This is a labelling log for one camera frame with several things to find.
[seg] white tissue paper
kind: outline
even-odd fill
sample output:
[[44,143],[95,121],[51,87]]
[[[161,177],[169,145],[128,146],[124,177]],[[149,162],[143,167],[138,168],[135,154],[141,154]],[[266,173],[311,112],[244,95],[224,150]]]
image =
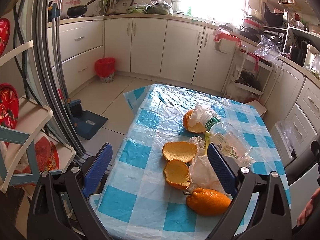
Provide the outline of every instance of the white tissue paper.
[[224,191],[207,155],[205,155],[205,141],[201,137],[192,137],[189,142],[197,146],[197,154],[189,166],[190,187],[188,191],[193,192],[200,187],[214,189],[229,196]]
[[196,103],[195,109],[192,112],[192,115],[189,117],[188,124],[190,127],[195,126],[197,123],[200,122],[200,116],[205,111],[212,112],[213,116],[217,117],[218,119],[221,119],[220,115],[216,113],[210,106],[204,106],[199,103]]

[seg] human hand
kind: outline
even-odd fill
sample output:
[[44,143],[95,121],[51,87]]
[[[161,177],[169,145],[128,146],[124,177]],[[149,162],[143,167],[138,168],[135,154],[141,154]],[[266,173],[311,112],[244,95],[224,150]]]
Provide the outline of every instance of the human hand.
[[311,196],[310,201],[307,203],[304,210],[301,212],[297,219],[297,227],[302,226],[306,222],[306,218],[310,216],[313,210],[313,200],[320,194],[320,188],[318,188]]

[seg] blue gripper pad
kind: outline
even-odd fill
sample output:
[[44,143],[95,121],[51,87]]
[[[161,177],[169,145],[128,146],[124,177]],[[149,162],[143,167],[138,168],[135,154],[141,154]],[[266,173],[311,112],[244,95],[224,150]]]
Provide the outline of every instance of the blue gripper pad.
[[228,194],[231,194],[232,197],[235,197],[238,193],[236,188],[236,174],[234,174],[224,159],[230,157],[225,157],[220,154],[219,150],[213,143],[208,146],[207,155],[209,162],[214,169],[214,172],[217,174],[224,191]]
[[82,193],[86,198],[93,194],[112,159],[112,146],[105,143],[97,153],[97,158],[84,176],[84,188]]

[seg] table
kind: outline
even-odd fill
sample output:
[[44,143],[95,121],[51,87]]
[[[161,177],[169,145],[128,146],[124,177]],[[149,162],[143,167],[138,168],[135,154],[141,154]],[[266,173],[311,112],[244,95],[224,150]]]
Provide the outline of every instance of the table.
[[[205,239],[219,217],[203,217],[185,203],[185,196],[169,186],[163,175],[167,161],[162,147],[169,141],[197,136],[182,125],[184,114],[196,103],[211,106],[223,122],[243,133],[252,146],[255,173],[277,171],[290,193],[275,144],[253,106],[168,85],[151,85],[124,94],[135,118],[117,153],[115,164],[100,195],[90,203],[114,239]],[[243,232],[257,200],[252,195],[236,234]]]

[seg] plastic bin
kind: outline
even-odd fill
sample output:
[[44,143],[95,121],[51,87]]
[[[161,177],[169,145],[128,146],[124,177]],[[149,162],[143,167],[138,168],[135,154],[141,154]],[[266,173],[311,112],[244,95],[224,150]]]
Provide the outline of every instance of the plastic bin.
[[110,83],[115,78],[115,58],[106,57],[97,60],[94,64],[94,70],[100,77],[101,82]]

